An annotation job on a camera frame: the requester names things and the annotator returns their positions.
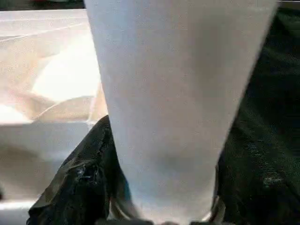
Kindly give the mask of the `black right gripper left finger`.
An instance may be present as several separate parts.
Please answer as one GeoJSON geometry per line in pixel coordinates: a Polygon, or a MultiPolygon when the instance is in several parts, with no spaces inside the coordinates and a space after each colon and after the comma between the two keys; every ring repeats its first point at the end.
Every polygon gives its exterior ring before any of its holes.
{"type": "Polygon", "coordinates": [[[108,116],[100,119],[59,167],[29,210],[29,225],[129,225],[108,219],[120,166],[108,116]]]}

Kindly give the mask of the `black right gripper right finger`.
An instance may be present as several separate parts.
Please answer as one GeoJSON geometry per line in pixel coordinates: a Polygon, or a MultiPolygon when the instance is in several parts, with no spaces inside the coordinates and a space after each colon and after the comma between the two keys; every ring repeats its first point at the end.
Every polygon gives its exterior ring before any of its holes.
{"type": "Polygon", "coordinates": [[[218,161],[223,223],[298,225],[300,196],[266,158],[261,142],[232,131],[218,161]]]}

